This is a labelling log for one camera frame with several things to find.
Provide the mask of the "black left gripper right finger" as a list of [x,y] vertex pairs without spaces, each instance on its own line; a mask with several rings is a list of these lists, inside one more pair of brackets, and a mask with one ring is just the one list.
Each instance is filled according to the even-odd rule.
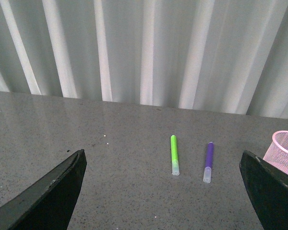
[[247,150],[240,173],[263,229],[288,230],[288,175]]

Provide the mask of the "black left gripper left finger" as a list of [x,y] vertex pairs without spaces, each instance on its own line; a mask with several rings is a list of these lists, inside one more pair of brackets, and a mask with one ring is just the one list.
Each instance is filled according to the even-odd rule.
[[86,170],[78,150],[14,199],[0,207],[0,230],[65,230]]

